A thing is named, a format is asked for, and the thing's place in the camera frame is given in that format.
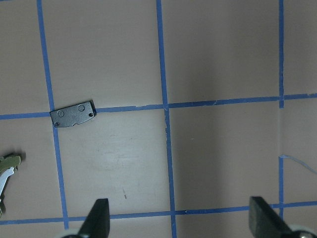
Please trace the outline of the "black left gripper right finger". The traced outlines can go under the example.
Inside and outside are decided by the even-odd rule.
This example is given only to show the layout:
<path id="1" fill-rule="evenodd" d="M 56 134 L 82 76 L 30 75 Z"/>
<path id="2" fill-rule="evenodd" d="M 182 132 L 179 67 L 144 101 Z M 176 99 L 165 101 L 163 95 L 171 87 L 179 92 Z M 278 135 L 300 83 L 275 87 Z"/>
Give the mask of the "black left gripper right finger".
<path id="1" fill-rule="evenodd" d="M 260 196 L 249 199 L 249 229 L 254 238 L 291 238 L 292 230 Z"/>

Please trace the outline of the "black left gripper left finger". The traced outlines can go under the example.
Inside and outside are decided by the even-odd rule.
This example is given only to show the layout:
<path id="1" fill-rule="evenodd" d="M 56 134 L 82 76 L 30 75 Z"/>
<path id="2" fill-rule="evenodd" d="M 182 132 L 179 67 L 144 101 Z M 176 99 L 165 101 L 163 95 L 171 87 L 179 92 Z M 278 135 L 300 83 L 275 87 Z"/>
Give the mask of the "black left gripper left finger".
<path id="1" fill-rule="evenodd" d="M 79 229 L 79 238 L 107 238 L 110 232 L 110 214 L 107 198 L 97 199 Z"/>

